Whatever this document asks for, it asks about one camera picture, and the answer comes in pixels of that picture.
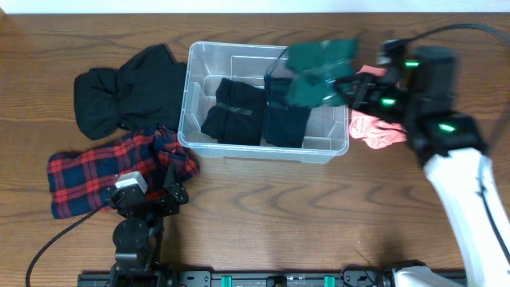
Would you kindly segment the green garment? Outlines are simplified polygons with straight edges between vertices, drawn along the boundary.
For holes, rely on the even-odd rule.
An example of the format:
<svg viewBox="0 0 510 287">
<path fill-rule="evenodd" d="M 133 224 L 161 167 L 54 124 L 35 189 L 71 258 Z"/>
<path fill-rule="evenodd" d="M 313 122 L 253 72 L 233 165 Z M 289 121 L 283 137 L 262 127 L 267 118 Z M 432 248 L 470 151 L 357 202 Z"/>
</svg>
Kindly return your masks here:
<svg viewBox="0 0 510 287">
<path fill-rule="evenodd" d="M 266 69 L 265 90 L 275 108 L 339 107 L 346 104 L 341 95 L 351 84 L 335 82 L 354 74 L 352 60 L 358 40 L 343 38 L 295 43 L 285 48 Z"/>
</svg>

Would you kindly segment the navy garment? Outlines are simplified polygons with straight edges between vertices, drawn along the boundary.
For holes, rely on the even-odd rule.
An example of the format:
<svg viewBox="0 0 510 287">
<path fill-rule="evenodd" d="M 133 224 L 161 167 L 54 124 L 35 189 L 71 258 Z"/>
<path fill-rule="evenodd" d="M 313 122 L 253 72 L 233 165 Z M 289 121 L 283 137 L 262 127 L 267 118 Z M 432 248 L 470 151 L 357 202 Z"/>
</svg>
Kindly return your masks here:
<svg viewBox="0 0 510 287">
<path fill-rule="evenodd" d="M 263 137 L 277 147 L 302 148 L 311 109 L 298 107 L 287 101 L 291 79 L 266 75 L 267 109 Z"/>
</svg>

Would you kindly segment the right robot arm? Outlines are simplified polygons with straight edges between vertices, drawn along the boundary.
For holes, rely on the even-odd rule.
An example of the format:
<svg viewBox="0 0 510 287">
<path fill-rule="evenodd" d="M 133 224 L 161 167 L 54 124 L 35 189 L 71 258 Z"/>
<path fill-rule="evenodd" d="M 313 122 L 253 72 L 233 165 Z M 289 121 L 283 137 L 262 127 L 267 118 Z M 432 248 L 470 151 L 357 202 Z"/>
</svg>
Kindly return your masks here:
<svg viewBox="0 0 510 287">
<path fill-rule="evenodd" d="M 361 72 L 335 80 L 353 110 L 400 124 L 447 214 L 469 286 L 509 284 L 509 219 L 496 189 L 492 160 L 473 117 L 453 108 L 457 57 L 446 47 L 406 54 L 388 41 L 382 76 Z"/>
</svg>

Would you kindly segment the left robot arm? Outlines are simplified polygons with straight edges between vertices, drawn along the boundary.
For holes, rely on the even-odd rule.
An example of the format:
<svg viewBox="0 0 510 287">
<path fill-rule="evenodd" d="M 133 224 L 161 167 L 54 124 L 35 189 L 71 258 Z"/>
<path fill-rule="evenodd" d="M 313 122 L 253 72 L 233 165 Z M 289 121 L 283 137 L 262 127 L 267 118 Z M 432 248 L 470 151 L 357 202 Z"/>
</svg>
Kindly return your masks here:
<svg viewBox="0 0 510 287">
<path fill-rule="evenodd" d="M 149 273 L 159 267 L 165 217 L 179 213 L 189 202 L 189 195 L 171 164 L 163 181 L 163 195 L 148 198 L 148 185 L 138 171 L 121 175 L 108 200 L 124 220 L 115 228 L 112 240 L 116 247 L 118 269 L 126 274 Z"/>
</svg>

